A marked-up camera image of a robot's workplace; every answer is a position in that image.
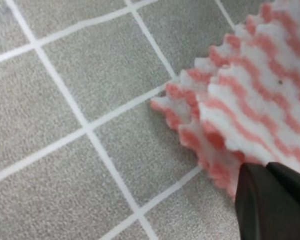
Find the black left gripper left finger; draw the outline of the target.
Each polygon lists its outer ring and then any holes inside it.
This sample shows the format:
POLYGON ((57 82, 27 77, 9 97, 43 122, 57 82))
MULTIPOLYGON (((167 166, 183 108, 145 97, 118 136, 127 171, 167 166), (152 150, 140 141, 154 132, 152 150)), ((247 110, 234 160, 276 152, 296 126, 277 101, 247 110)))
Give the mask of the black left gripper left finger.
POLYGON ((267 166, 240 167, 235 210, 242 240, 300 240, 300 204, 267 166))

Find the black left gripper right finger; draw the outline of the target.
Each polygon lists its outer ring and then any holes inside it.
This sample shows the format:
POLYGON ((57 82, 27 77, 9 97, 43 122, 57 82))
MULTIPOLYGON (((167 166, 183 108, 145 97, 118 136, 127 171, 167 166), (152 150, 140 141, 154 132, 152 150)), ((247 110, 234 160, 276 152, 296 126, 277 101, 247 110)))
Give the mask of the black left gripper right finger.
POLYGON ((300 173, 277 162, 268 163, 266 168, 294 200, 300 204, 300 173))

